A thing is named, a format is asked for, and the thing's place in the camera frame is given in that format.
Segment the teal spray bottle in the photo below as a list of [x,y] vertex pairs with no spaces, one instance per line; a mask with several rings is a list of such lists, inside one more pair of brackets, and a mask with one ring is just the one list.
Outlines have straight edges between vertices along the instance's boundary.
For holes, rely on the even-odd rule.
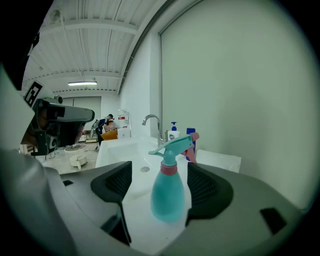
[[150,151],[148,154],[161,157],[160,170],[153,183],[150,208],[153,215],[163,222],[176,222],[184,214],[185,190],[178,173],[176,157],[183,155],[196,162],[194,142],[199,139],[197,132],[175,138]]

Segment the person's left hand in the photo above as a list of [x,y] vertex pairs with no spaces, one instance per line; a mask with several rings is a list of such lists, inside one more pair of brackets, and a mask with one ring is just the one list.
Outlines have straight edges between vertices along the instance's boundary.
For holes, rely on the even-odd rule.
[[47,125],[47,110],[46,109],[43,109],[41,110],[38,115],[37,115],[37,124],[38,124],[38,127],[41,129],[41,130],[45,130],[46,128],[46,125]]

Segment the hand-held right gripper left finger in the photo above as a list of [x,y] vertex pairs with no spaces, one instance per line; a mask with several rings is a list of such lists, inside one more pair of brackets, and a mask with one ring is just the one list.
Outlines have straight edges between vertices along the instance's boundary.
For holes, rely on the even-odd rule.
[[132,162],[62,174],[61,179],[83,213],[101,230],[130,245],[123,200],[132,183]]

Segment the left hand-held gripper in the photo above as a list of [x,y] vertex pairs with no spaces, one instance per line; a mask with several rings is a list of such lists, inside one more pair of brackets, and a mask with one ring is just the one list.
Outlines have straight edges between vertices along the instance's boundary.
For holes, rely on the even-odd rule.
[[[63,98],[54,94],[42,82],[32,80],[28,83],[28,90],[23,99],[34,112],[34,116],[22,137],[21,144],[36,148],[36,152],[32,153],[33,156],[46,156],[53,152],[56,146],[51,145],[54,136],[48,134],[47,128],[45,130],[39,128],[38,113],[43,109],[47,110],[49,104],[62,104]],[[76,143],[81,128],[94,120],[95,112],[88,108],[68,105],[63,105],[62,108],[63,114],[58,114],[58,139],[59,146],[66,147]]]

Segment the blue bottle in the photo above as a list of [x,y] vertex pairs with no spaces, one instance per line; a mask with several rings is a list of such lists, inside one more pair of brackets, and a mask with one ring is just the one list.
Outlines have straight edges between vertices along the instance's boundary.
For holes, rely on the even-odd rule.
[[[195,133],[196,132],[196,129],[195,128],[191,128],[191,127],[188,127],[187,129],[186,129],[186,134],[188,135],[188,134],[191,134],[191,133]],[[193,149],[193,151],[195,151],[195,149],[196,149],[196,141],[193,141],[193,144],[194,144],[194,149]]]

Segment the ceiling light bar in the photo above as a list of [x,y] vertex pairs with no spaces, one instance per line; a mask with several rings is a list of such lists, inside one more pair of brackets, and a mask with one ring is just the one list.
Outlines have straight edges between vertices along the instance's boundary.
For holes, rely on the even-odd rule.
[[97,86],[98,83],[96,81],[78,81],[78,82],[69,82],[68,86]]

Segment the white pump soap bottle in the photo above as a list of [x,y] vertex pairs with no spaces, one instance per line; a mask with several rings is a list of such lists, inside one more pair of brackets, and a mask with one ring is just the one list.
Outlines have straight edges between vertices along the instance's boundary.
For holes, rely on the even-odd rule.
[[177,129],[177,122],[176,121],[172,121],[171,122],[171,130],[168,131],[168,140],[174,140],[176,138],[178,138],[180,136],[180,131],[178,131]]

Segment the white sink cabinet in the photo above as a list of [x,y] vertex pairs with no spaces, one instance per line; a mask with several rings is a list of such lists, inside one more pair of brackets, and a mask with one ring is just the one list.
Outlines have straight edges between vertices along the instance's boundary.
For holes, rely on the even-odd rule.
[[177,156],[178,173],[185,193],[183,216],[177,222],[158,220],[151,211],[151,191],[160,171],[162,158],[150,155],[158,147],[153,137],[132,137],[102,141],[96,159],[96,167],[118,162],[132,162],[132,182],[122,201],[125,221],[131,238],[130,247],[147,255],[160,255],[185,229],[191,193],[187,185],[188,162]]

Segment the round white side table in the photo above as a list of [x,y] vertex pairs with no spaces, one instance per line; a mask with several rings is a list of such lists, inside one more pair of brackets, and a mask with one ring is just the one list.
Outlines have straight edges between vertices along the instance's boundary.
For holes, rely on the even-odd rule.
[[87,159],[87,145],[86,144],[74,144],[67,146],[64,149],[64,154],[67,162],[71,167],[78,168],[79,171],[82,170],[82,166],[84,166]]

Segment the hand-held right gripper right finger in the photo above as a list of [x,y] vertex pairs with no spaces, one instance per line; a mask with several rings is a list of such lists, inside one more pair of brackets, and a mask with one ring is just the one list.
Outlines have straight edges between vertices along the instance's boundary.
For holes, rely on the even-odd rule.
[[302,212],[265,182],[199,163],[187,166],[191,208],[161,256],[272,256]]

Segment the chrome faucet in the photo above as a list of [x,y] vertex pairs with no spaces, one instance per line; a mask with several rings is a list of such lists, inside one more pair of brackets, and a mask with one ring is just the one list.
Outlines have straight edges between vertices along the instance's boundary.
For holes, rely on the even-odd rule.
[[158,147],[162,146],[163,144],[165,144],[166,142],[168,142],[168,131],[166,130],[163,134],[163,130],[162,130],[162,124],[160,119],[154,115],[154,114],[148,114],[144,117],[143,121],[142,121],[142,125],[145,126],[147,123],[147,120],[151,119],[151,118],[155,118],[157,120],[157,145]]

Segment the clear water jug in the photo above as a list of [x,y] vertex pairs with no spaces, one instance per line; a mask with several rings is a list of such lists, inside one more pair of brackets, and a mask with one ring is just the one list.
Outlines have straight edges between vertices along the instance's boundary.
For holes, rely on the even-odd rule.
[[118,110],[118,126],[121,129],[130,128],[130,114],[127,110]]

